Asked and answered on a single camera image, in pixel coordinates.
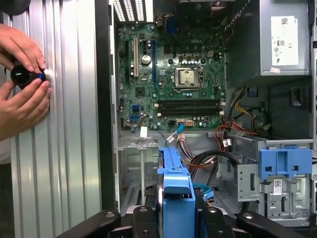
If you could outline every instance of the person's hand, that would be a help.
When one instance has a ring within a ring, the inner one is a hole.
[[[39,123],[50,107],[50,83],[32,81],[21,92],[8,99],[13,82],[0,87],[0,141],[13,137]]]
[[[30,72],[45,69],[44,56],[37,44],[23,32],[0,24],[0,64],[11,70],[16,58]]]

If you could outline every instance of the ram slot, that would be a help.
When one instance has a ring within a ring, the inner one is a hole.
[[[139,38],[133,39],[134,77],[139,77]]]
[[[125,65],[125,82],[130,83],[130,60],[129,60],[129,41],[124,42],[124,65]]]
[[[158,113],[161,113],[164,117],[171,116],[200,116],[208,112],[209,115],[219,115],[219,107],[209,107],[209,108],[161,108],[158,109]]]
[[[219,99],[193,99],[193,100],[159,100],[157,102],[161,107],[201,107],[218,106]]]
[[[152,80],[156,89],[158,89],[157,82],[157,57],[156,57],[156,42],[151,41],[151,54],[152,54]]]

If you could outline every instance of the power supply label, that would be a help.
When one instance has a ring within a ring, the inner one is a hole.
[[[272,16],[272,65],[298,65],[298,22],[294,16]]]

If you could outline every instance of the circuit board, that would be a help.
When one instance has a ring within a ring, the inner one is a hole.
[[[118,29],[121,129],[211,129],[225,101],[223,29],[171,35],[155,24]]]

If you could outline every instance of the finger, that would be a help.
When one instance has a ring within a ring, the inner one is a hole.
[[[14,67],[13,62],[11,62],[10,59],[2,53],[0,53],[0,64],[2,64],[9,70],[11,70]]]
[[[44,98],[49,99],[51,95],[49,86],[49,82],[42,83],[33,96],[19,109],[20,112],[29,114],[43,101]]]
[[[4,83],[0,87],[0,101],[7,100],[14,87],[15,87],[15,84],[12,81],[8,81]]]
[[[33,111],[26,117],[33,125],[38,123],[46,115],[50,108],[50,98],[44,97],[40,104],[33,109]]]
[[[13,55],[24,67],[33,72],[34,68],[24,52],[12,41],[11,38],[0,37],[0,45],[11,55]]]
[[[32,41],[32,48],[36,52],[35,58],[36,58],[36,61],[37,61],[39,68],[46,69],[45,58],[44,58],[42,51],[40,50],[40,48],[38,47],[38,45],[36,44],[35,41],[33,41],[32,39],[30,39],[30,40]]]
[[[33,96],[33,94],[36,92],[36,90],[40,86],[41,82],[42,81],[39,78],[33,80],[32,83],[26,86],[21,92],[14,95],[9,100],[9,102],[12,104],[12,106],[16,108],[20,108]],[[44,87],[44,86],[48,88],[47,83],[44,84],[43,86],[41,85],[41,87]]]
[[[38,54],[38,50],[34,50],[33,46],[36,46],[27,37],[12,37],[12,41],[23,51],[26,57],[31,62],[34,72],[40,73],[38,63],[36,61],[35,54]]]

